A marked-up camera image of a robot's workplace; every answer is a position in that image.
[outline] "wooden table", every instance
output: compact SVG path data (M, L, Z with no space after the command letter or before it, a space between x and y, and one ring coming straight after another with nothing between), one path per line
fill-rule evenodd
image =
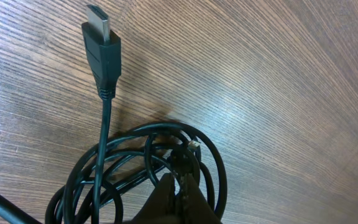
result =
M88 3L0 1L0 194L41 222L99 139ZM92 3L122 39L111 134L204 131L226 166L223 223L358 223L358 0ZM152 189L123 196L125 219Z

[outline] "black connector housing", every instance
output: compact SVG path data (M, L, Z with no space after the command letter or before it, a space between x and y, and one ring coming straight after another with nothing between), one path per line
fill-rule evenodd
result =
M110 30L110 40L95 32L89 22L81 25L84 36L86 58L91 67L98 94L102 100L111 100L116 95L116 85L121 75L121 39Z

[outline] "connector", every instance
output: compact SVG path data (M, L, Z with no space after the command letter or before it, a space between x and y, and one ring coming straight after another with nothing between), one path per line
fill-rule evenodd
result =
M83 23L86 58L102 100L116 95L121 75L121 39L109 28L109 17L98 6L88 5L88 22Z

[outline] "black wire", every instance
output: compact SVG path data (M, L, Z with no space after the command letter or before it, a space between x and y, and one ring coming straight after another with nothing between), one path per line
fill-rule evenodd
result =
M110 110L111 104L106 104L103 106L103 108L104 110L105 108L108 108ZM102 128L101 132L108 133L108 127L105 128L104 131ZM189 139L182 133L185 133L190 140L202 141L205 146L211 151L212 156L214 157L216 167L218 169L219 178L219 195L216 205L214 202L213 181L209 170L201 162L200 147L198 147L196 150L190 151L187 148ZM179 139L181 141L181 144L169 142L154 143L157 136L173 136ZM124 141L140 137L147 137L144 146L138 148L132 147L118 150L116 149L118 145L120 145ZM165 167L168 168L171 172L174 171L172 170L168 160L157 156L156 151L160 149L172 149L174 151L182 151L184 155L189 158L189 160L193 164L192 173L197 183L200 182L200 171L203 173L207 188L208 204L214 210L215 215L220 219L223 215L224 207L226 205L227 180L223 161L215 145L207 136L205 136L205 134L187 124L178 122L156 122L136 127L127 131L126 133L120 134L120 136L107 139L106 141L100 140L99 144L93 146L90 150L88 150L74 166L68 177L66 186L62 187L52 197L48 205L47 212L45 214L45 222L47 224L61 224L63 217L64 222L66 224L84 223L91 215L93 217L96 217L98 215L98 212L95 212L95 210L99 210L101 207L111 202L114 202L116 204L115 222L122 222L123 211L121 210L122 200L120 195L126 193L128 190L139 185L147 179L150 179L153 184L157 184L158 178L156 176L156 173L164 169ZM89 162L90 159L96 154L96 159L93 159L91 162ZM144 157L145 167L125 177L124 179L117 181L116 183L110 184L108 182L109 176L113 174L116 170L118 170L120 166L122 166L135 156ZM115 159L118 160L113 165L108 167L106 171L103 172L103 166L100 165L108 161L113 161ZM94 179L90 178L90 175L93 170L95 170ZM108 189L104 192L99 191L96 195L94 190L97 189L97 178L100 178L101 184L103 183L105 188ZM78 198L85 184L94 185L83 200L83 203L81 204L78 213L75 214Z

